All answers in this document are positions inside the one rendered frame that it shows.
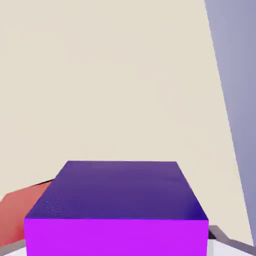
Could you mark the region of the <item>small purple cube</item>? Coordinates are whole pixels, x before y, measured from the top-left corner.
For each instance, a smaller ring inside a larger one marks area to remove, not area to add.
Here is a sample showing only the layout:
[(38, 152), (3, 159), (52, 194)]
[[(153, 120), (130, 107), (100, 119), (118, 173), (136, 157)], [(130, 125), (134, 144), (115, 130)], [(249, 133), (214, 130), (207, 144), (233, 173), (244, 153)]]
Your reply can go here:
[(207, 256), (175, 161), (68, 161), (24, 218), (27, 256)]

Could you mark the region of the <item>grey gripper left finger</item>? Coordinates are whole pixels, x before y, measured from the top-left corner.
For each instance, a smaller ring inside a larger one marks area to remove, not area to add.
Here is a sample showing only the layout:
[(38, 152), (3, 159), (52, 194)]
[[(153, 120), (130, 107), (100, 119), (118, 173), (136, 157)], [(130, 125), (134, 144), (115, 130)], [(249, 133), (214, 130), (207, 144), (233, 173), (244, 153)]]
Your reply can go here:
[(26, 242), (24, 239), (2, 246), (0, 247), (0, 256), (7, 255), (21, 248), (24, 248), (25, 246), (26, 246)]

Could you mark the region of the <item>large red box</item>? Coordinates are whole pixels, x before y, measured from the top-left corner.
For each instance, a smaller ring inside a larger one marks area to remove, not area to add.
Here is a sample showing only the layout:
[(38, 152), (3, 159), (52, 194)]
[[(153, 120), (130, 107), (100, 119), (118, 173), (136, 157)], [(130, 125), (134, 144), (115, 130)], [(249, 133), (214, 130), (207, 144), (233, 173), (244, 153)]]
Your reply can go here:
[(7, 193), (0, 200), (0, 248), (25, 238), (24, 218), (51, 182), (48, 180)]

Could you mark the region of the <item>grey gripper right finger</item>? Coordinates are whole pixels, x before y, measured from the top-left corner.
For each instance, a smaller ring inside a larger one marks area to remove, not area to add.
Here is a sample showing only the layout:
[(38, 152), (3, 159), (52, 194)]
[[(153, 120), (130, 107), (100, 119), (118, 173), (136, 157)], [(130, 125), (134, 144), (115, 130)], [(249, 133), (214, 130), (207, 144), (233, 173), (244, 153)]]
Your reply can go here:
[(256, 256), (256, 247), (230, 239), (217, 225), (210, 225), (207, 256)]

